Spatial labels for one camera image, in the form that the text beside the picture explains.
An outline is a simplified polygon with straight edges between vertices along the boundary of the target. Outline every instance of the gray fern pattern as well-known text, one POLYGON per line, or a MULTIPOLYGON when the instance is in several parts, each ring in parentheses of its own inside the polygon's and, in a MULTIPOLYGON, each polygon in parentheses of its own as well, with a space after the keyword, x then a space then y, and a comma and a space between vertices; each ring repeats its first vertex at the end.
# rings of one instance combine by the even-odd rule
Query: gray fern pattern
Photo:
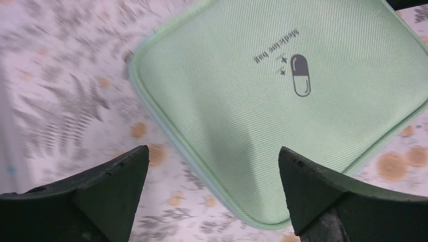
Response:
POLYGON ((232 225, 232 223, 239 221, 241 223, 241 228, 245 228, 246 224, 238 220, 237 217, 235 217, 232 213, 222 213, 218 218, 220 218, 220 221, 203 221, 200 226, 199 230, 202 233, 205 234, 219 234, 225 232, 227 229, 229 229, 232 225))
POLYGON ((8 30, 0 33, 0 52, 18 53, 34 45, 33 38, 40 37, 46 31, 40 25, 25 25, 21 31, 8 30))
POLYGON ((208 242, 235 242, 233 234, 209 237, 208 242))
POLYGON ((58 103, 47 100, 33 100, 21 96, 22 101, 40 118, 15 110, 15 114, 27 125, 24 139, 27 150, 37 155, 54 155, 55 144, 62 154, 67 154, 70 142, 75 148, 83 145, 84 132, 93 120, 103 122, 100 109, 110 109, 107 101, 97 91, 94 81, 86 92, 77 77, 70 75, 75 86, 75 93, 65 89, 43 86, 56 96, 58 103))
POLYGON ((186 177, 186 181, 188 183, 192 183, 195 186, 194 189, 183 187, 184 189, 187 189, 187 190, 204 190, 205 189, 205 185, 203 184, 203 182, 193 174, 190 168, 185 166, 185 168, 183 169, 183 172, 184 172, 184 176, 186 177))
POLYGON ((428 4, 416 7, 414 11, 415 23, 428 21, 428 4))
POLYGON ((143 104, 140 100, 128 96, 119 96, 112 100, 115 112, 121 117, 124 123, 129 123, 138 116, 144 115, 144 118, 149 119, 149 116, 144 112, 143 104))

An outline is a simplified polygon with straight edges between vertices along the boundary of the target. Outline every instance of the nylon fabric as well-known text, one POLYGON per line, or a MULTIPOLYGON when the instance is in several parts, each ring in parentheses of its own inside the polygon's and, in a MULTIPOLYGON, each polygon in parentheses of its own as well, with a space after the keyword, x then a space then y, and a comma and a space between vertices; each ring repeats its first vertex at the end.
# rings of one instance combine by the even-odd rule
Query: nylon fabric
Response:
POLYGON ((426 108, 426 47, 383 1, 210 0, 156 33, 137 91, 258 228, 289 224, 282 146, 351 174, 426 108))

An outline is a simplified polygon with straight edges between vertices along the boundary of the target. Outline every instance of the capsule icon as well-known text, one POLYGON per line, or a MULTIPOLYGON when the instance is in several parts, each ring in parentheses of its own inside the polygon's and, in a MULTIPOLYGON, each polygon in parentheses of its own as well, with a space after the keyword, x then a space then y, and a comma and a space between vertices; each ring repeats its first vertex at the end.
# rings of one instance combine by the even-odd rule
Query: capsule icon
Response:
POLYGON ((310 78, 307 60, 301 54, 291 57, 291 73, 293 75, 294 92, 299 97, 306 97, 310 94, 310 78))

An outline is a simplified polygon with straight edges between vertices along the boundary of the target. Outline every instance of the fabric surface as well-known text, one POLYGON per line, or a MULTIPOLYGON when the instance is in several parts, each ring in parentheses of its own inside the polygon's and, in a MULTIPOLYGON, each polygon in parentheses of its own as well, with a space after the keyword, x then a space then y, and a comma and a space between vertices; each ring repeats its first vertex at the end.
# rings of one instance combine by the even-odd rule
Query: fabric surface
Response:
MULTIPOLYGON (((298 241, 234 217, 183 163, 127 81, 130 50, 184 0, 0 0, 1 59, 34 186, 149 144, 151 165, 130 241, 298 241)), ((428 43, 428 6, 400 11, 428 43)), ((428 112, 357 176, 428 196, 428 112)))
POLYGON ((428 103, 426 45, 383 1, 209 0, 155 32, 133 82, 197 176, 256 228, 290 224, 280 147, 354 174, 428 103))
POLYGON ((0 59, 0 194, 24 193, 33 188, 33 182, 22 152, 23 144, 12 113, 6 83, 6 71, 0 59))

